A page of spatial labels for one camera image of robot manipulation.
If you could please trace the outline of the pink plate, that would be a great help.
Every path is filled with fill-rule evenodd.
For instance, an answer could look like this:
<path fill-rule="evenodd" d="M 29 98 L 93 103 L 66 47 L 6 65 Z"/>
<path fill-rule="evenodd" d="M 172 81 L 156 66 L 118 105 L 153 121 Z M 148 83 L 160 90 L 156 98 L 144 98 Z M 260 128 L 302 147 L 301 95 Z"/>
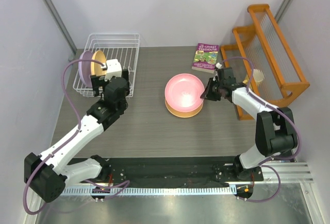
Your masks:
<path fill-rule="evenodd" d="M 203 100 L 204 91 L 202 81 L 192 74 L 178 74 L 173 76 L 166 84 L 164 96 L 171 108 L 188 112 L 199 107 Z"/>

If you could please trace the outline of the yellow plate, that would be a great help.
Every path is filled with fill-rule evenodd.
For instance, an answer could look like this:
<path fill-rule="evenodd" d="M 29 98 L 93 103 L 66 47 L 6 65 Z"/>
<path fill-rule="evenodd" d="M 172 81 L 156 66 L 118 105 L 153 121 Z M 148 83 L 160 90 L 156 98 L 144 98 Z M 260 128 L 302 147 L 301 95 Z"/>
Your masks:
<path fill-rule="evenodd" d="M 178 111 L 174 108 L 172 108 L 169 103 L 167 102 L 167 100 L 165 99 L 165 106 L 167 108 L 167 110 L 173 114 L 174 116 L 176 117 L 179 117 L 179 118 L 190 118 L 190 117 L 193 117 L 193 116 L 196 116 L 197 114 L 200 113 L 200 111 L 202 110 L 203 108 L 203 102 L 194 110 L 192 111 L 188 111 L 188 112 L 183 112 L 183 111 Z"/>

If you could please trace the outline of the lilac plate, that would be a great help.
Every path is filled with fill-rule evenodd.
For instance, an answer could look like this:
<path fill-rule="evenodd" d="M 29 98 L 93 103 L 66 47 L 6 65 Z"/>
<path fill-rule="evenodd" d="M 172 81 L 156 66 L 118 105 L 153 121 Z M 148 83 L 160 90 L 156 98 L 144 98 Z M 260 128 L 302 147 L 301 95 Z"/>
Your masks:
<path fill-rule="evenodd" d="M 80 60 L 91 60 L 92 56 L 93 56 L 93 53 L 91 51 L 87 50 L 80 55 Z M 92 88 L 92 82 L 90 79 L 90 76 L 91 76 L 90 65 L 91 65 L 90 61 L 79 61 L 79 63 L 78 63 L 78 72 L 79 72 L 80 79 L 83 82 L 83 84 L 88 88 Z"/>

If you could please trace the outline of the orange plate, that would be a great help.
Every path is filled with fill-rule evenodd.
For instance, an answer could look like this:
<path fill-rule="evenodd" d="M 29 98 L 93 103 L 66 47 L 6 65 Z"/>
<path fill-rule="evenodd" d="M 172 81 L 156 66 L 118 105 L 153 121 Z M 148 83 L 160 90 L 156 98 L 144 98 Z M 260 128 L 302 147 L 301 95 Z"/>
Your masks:
<path fill-rule="evenodd" d="M 102 65 L 106 64 L 106 57 L 102 50 L 96 51 L 92 56 L 90 69 L 91 75 L 102 76 L 106 74 L 106 70 L 102 69 Z"/>

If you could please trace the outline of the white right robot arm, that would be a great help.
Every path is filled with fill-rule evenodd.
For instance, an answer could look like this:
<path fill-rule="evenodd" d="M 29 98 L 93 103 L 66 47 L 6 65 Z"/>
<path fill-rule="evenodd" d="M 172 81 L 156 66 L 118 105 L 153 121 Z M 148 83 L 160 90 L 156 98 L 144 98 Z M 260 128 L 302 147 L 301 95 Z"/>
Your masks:
<path fill-rule="evenodd" d="M 233 174 L 238 180 L 247 180 L 253 170 L 272 156 L 278 156 L 298 147 L 298 132 L 294 127 L 292 111 L 279 108 L 256 95 L 246 84 L 236 81 L 230 67 L 216 70 L 210 78 L 207 94 L 211 100 L 227 99 L 243 108 L 255 121 L 255 145 L 234 159 Z"/>

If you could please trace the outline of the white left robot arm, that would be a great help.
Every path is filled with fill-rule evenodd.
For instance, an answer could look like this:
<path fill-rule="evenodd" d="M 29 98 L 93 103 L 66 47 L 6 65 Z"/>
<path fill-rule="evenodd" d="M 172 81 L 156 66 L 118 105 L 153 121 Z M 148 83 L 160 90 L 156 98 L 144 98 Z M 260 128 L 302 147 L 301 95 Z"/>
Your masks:
<path fill-rule="evenodd" d="M 90 179 L 105 182 L 110 174 L 110 163 L 94 155 L 75 164 L 69 162 L 90 141 L 106 131 L 128 107 L 130 83 L 127 69 L 109 66 L 100 76 L 91 76 L 92 85 L 102 87 L 101 98 L 93 104 L 78 124 L 61 140 L 39 155 L 30 153 L 24 160 L 24 195 L 32 189 L 42 200 L 50 203 L 66 187 Z"/>

